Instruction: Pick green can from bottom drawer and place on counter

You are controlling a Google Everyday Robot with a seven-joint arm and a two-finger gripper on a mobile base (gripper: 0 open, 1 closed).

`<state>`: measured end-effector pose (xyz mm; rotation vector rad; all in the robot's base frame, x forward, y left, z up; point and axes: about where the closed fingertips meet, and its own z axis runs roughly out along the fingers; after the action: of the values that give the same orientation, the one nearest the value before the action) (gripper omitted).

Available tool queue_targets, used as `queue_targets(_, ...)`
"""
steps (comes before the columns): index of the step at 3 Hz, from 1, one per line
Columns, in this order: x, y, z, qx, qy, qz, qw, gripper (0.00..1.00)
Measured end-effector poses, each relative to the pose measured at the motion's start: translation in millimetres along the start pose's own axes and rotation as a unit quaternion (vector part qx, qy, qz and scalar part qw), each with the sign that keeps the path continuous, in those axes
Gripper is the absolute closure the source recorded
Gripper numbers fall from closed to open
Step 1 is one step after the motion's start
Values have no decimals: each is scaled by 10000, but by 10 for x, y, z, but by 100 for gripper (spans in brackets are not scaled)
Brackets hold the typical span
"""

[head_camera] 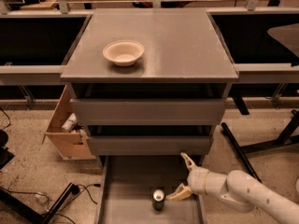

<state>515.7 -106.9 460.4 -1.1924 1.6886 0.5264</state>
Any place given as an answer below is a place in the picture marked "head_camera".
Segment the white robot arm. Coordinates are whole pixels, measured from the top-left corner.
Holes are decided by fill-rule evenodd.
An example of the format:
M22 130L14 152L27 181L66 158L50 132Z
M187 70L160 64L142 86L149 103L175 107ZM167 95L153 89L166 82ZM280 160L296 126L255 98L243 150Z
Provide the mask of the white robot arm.
M168 201L181 201L190 196L208 195L239 212L259 207L279 224L299 224L299 205L279 195L253 176L233 170L228 175L197 166L185 153L180 153L189 171L187 185L181 183L166 196Z

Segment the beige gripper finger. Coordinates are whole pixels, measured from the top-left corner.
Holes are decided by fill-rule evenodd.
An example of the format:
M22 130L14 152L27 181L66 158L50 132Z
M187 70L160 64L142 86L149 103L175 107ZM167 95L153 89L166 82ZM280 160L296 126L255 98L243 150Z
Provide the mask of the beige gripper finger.
M166 199L168 201L176 202L176 201L185 200L189 198L191 195L192 195L191 188L181 183L173 193L168 194L166 196Z
M185 165L187 167L187 169L189 171L192 171L194 168L197 167L197 165L195 164L195 162L189 157L188 154L186 154L185 152L181 152L180 156L183 158L183 160L185 161Z

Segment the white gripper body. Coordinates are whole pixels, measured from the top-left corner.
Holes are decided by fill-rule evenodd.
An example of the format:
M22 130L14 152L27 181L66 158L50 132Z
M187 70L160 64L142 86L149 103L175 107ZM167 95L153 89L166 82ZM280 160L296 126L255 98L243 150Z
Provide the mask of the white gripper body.
M194 167L189 171L187 182L194 194L200 195L206 193L205 183L208 173L208 169L202 167Z

